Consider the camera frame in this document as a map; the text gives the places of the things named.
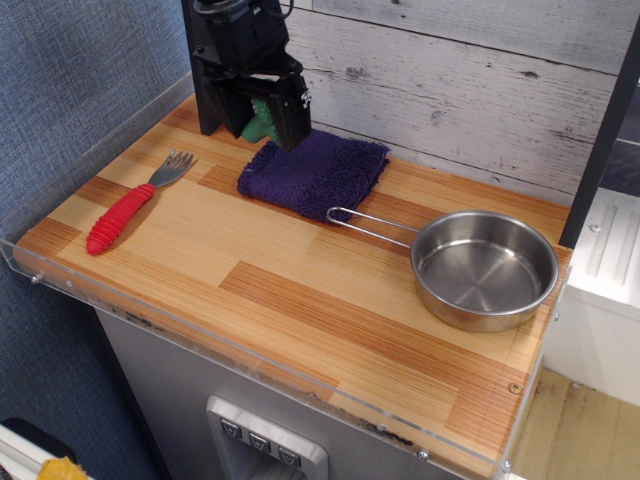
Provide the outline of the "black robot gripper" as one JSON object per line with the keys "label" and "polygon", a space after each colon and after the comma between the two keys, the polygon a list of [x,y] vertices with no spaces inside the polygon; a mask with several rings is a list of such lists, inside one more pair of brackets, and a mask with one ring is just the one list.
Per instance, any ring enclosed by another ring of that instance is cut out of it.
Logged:
{"label": "black robot gripper", "polygon": [[252,98],[269,100],[277,136],[285,151],[311,133],[311,95],[302,64],[287,51],[289,34],[278,1],[193,1],[208,24],[227,80],[210,83],[215,111],[239,138],[253,118]]}

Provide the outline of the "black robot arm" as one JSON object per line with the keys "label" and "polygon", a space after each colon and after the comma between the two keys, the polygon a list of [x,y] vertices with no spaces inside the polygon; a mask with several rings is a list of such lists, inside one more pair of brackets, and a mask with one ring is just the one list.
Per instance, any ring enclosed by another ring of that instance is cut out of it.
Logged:
{"label": "black robot arm", "polygon": [[278,1],[185,1],[201,132],[225,126],[236,138],[270,138],[286,151],[311,133],[302,64],[286,52]]}

